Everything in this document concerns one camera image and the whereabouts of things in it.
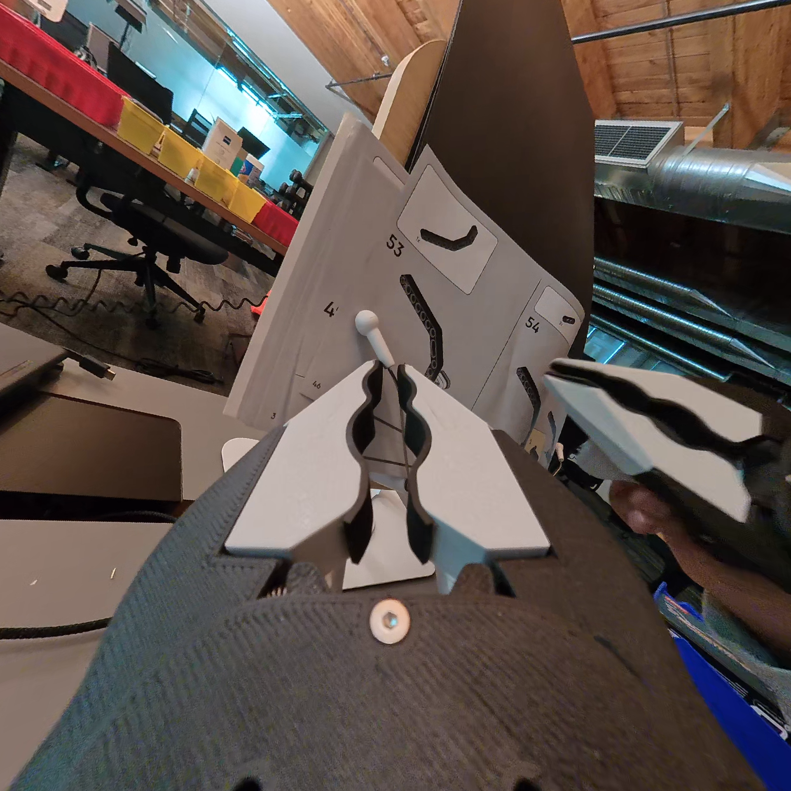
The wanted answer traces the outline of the white cardboard box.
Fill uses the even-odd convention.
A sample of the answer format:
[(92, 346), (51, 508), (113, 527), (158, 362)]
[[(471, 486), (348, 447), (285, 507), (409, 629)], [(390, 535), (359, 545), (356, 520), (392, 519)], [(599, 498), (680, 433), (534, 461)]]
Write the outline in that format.
[(217, 117), (202, 146), (205, 159), (230, 170), (242, 147), (241, 136), (222, 118)]

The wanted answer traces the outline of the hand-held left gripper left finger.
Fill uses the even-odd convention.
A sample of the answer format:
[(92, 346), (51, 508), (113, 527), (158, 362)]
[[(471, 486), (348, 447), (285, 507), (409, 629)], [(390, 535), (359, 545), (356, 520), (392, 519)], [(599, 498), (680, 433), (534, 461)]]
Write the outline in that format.
[(238, 557), (309, 562), (341, 588), (346, 561), (360, 562), (372, 536), (373, 412), (384, 367), (367, 361), (282, 430), (225, 550)]

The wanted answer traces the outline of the black desk mat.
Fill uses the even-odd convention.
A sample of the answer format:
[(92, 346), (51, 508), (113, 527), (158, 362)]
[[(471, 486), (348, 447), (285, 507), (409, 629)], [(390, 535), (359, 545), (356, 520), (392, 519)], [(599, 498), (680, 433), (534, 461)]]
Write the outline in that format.
[(39, 393), (2, 415), (1, 490), (179, 501), (180, 423)]

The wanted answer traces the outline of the large red bin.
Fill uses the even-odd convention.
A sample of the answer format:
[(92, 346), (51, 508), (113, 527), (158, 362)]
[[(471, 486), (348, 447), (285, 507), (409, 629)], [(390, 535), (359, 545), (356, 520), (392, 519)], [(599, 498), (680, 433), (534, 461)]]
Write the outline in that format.
[(4, 5), (1, 6), (1, 60), (96, 123), (118, 125), (126, 93)]

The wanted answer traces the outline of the grey laptop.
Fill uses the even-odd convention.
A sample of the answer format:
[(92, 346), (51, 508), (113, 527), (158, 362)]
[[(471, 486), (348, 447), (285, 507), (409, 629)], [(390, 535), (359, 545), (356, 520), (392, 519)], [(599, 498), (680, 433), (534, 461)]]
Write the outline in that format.
[(36, 390), (67, 358), (60, 346), (1, 324), (1, 398)]

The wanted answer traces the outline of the metal air duct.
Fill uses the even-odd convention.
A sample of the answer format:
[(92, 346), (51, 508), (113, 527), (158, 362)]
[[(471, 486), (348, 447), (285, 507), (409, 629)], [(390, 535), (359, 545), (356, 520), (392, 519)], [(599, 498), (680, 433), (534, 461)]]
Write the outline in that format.
[(619, 203), (790, 234), (790, 155), (667, 147), (645, 167), (597, 164), (594, 195)]

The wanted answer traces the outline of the person's right hand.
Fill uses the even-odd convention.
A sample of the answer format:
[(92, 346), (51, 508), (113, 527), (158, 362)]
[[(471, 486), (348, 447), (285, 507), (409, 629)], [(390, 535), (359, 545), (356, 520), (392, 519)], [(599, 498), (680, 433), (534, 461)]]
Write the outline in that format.
[(739, 619), (772, 653), (789, 660), (790, 595), (767, 578), (714, 558), (688, 533), (674, 512), (649, 489), (613, 482), (609, 501), (641, 535), (657, 535), (687, 577)]

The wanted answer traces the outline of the person's right forearm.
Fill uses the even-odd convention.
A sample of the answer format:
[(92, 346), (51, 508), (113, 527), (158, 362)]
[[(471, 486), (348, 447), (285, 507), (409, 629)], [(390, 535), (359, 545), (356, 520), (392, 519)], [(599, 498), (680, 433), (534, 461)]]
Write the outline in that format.
[(702, 617), (707, 632), (733, 652), (777, 695), (789, 697), (790, 670), (715, 598), (704, 591)]

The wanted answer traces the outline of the blue box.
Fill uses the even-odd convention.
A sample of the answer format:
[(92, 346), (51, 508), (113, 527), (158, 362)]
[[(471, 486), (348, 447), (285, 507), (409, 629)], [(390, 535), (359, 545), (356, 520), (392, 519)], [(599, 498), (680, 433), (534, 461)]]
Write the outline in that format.
[(721, 634), (661, 583), (653, 594), (695, 686), (767, 789), (790, 789), (789, 671)]

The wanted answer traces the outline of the white vent grille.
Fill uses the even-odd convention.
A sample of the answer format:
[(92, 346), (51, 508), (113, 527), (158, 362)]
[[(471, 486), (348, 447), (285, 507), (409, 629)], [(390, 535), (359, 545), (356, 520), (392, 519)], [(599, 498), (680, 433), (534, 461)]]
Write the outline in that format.
[(665, 149), (684, 143), (681, 121), (602, 120), (595, 122), (595, 163), (647, 168)]

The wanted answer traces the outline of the black ceiling pipe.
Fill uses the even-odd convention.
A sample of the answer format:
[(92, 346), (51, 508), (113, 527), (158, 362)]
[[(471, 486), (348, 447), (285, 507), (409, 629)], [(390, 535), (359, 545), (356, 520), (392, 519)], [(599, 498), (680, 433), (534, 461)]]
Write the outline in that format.
[(632, 25), (623, 25), (616, 28), (608, 28), (598, 32), (584, 33), (572, 36), (571, 44), (581, 45), (593, 42), (611, 40), (629, 35), (639, 35), (651, 33), (669, 28), (677, 28), (686, 25), (693, 25), (704, 21), (715, 21), (717, 19), (739, 16), (744, 14), (757, 13), (769, 9), (777, 9), (790, 6), (790, 1), (748, 1), (729, 5), (722, 5), (708, 9), (700, 9), (686, 14), (671, 15), (651, 21), (645, 21)]

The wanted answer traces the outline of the grey metal pipe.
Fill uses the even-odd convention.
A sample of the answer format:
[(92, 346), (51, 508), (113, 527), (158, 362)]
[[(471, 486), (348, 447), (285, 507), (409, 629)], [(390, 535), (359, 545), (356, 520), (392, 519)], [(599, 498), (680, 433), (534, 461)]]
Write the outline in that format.
[(591, 324), (634, 342), (692, 358), (707, 355), (766, 377), (789, 377), (789, 353), (728, 328), (609, 286), (594, 285)]
[(789, 297), (776, 298), (762, 287), (687, 283), (600, 256), (594, 258), (593, 269), (594, 279), (602, 284), (618, 286), (662, 304), (702, 309), (707, 316), (789, 337)]

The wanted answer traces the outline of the lego instruction booklet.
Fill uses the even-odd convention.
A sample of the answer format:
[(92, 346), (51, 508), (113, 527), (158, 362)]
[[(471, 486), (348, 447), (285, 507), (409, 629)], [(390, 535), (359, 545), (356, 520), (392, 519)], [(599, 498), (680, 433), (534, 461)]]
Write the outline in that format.
[(406, 173), (344, 117), (264, 304), (225, 413), (267, 432), (363, 362), (374, 312), (396, 364), (548, 467), (566, 419), (543, 382), (578, 299), (476, 206), (431, 149)]

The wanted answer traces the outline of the black divider panel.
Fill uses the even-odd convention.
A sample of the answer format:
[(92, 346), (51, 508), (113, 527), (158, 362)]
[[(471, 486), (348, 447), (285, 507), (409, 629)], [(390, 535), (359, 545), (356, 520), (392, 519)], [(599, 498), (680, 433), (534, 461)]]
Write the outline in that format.
[(594, 118), (561, 2), (465, 1), (415, 159), (428, 145), (456, 185), (578, 300), (592, 303)]

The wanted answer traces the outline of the black monitor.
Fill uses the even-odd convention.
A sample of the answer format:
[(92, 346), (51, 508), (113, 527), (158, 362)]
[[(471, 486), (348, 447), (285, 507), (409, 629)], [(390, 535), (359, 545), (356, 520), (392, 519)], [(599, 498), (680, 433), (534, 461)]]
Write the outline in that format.
[(173, 91), (151, 77), (114, 43), (108, 45), (107, 77), (165, 126), (172, 123)]

